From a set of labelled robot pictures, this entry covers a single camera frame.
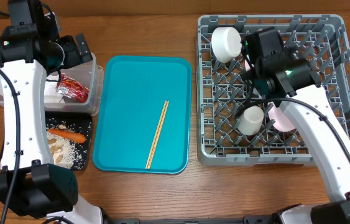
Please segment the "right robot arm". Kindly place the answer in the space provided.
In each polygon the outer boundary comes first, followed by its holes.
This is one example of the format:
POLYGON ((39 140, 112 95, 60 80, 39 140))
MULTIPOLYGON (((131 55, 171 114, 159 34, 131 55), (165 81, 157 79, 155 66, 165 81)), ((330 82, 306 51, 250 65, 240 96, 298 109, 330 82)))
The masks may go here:
POLYGON ((350 223, 350 139, 330 108, 324 88, 306 86, 279 101, 319 169, 329 202, 284 208, 273 214, 273 222, 350 223))

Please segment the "large white plate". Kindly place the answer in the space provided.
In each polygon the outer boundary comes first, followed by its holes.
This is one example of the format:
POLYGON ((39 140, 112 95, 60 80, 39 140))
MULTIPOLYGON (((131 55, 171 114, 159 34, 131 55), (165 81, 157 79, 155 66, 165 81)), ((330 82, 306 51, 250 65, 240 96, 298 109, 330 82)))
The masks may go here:
POLYGON ((280 132, 289 132, 295 129, 290 120, 283 114, 280 108, 271 103, 272 107, 268 112, 270 120, 274 120, 273 127, 280 132))

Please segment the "white napkin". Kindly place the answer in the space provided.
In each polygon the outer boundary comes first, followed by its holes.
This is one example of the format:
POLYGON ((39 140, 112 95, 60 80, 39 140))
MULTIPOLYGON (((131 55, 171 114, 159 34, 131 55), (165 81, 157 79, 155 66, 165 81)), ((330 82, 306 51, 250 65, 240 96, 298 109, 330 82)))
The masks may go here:
POLYGON ((45 103, 59 103, 63 98, 61 93, 57 92, 56 82, 46 82, 44 89, 44 102, 45 103))

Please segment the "white bowl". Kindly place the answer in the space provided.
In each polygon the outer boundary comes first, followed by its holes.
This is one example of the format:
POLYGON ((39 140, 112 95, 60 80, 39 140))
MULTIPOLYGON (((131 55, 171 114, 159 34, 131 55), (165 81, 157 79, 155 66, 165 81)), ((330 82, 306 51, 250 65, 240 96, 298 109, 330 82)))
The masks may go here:
POLYGON ((211 48, 220 62, 230 62, 241 53, 241 36, 233 27, 218 27, 212 33, 211 48))

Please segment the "red snack wrapper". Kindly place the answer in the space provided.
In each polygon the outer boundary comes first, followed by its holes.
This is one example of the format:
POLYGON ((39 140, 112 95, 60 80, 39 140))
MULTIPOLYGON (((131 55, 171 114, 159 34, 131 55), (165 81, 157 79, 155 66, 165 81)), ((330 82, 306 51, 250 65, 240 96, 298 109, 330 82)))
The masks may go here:
POLYGON ((73 100, 85 103, 88 99, 89 89, 75 79, 61 75, 61 82, 56 85, 56 92, 73 100))

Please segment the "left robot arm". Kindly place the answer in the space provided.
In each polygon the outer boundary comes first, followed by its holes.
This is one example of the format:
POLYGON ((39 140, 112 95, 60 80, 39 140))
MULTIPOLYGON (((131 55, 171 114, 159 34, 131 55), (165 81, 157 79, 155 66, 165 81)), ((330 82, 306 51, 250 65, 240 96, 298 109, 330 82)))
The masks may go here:
POLYGON ((78 192, 72 170, 55 165, 48 147, 44 88, 47 75, 92 59, 83 35, 56 28, 9 26, 0 35, 4 145, 0 201, 5 211, 47 222, 108 223, 105 211, 78 192))

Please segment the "peanuts and rice scraps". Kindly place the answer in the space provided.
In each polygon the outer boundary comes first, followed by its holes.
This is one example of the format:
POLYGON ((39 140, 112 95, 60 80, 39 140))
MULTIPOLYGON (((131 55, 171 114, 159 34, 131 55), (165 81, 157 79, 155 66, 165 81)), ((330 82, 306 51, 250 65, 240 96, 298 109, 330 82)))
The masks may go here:
POLYGON ((54 164, 71 170, 85 170, 88 165, 91 145, 92 119, 87 118, 59 118, 48 117, 48 129, 61 129, 73 133, 80 133, 86 137, 86 142, 79 144, 55 134, 47 132, 48 146, 54 164))

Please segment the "white cup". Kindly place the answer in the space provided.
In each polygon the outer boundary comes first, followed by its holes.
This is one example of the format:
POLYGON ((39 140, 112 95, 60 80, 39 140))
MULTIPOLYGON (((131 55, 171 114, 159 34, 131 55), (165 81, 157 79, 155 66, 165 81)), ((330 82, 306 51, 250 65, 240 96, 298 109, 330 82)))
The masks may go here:
POLYGON ((239 118, 237 129, 247 136, 252 136, 260 130, 264 119, 264 112, 258 106, 252 106, 243 112, 239 118))

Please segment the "orange carrot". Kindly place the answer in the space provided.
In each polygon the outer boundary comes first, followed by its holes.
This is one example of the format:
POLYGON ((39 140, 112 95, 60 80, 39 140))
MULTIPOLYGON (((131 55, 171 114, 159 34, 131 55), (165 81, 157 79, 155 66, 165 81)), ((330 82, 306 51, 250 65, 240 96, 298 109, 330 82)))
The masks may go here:
POLYGON ((57 136, 63 137, 65 139, 68 139, 70 141, 73 141, 79 144, 83 144, 86 142, 86 137, 80 133, 73 133, 73 132, 61 130, 61 129, 48 129, 47 131, 49 133, 55 134, 57 136))

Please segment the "small pink bowl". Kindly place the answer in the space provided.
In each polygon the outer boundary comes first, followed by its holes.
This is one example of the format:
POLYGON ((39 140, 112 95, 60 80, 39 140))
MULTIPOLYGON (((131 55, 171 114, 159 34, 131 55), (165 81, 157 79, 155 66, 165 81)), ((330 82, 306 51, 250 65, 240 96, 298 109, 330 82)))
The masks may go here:
POLYGON ((250 60, 248 60, 248 61, 245 60, 245 62, 244 62, 244 69, 245 69, 245 71, 249 71, 249 70, 251 70, 253 68, 254 68, 253 63, 250 62, 250 60))

